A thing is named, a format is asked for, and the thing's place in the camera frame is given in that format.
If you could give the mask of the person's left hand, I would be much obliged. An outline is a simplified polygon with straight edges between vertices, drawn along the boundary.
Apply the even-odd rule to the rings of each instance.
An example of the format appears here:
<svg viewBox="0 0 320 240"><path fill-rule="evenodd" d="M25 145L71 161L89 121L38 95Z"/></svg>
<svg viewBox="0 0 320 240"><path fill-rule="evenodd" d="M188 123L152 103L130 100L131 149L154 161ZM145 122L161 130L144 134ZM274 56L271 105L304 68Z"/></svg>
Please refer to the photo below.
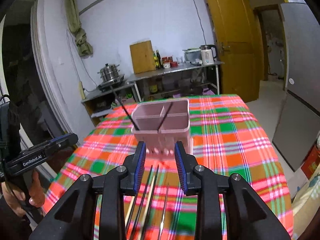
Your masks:
<svg viewBox="0 0 320 240"><path fill-rule="evenodd" d="M8 206L18 217L23 217L26 212L21 207L20 201L25 201L25 193L16 185L7 182L1 183L1 189ZM36 170L32 172L32 185L29 188L29 195L29 203L32 206L39 208L44 204L45 195L39 180L39 174Z"/></svg>

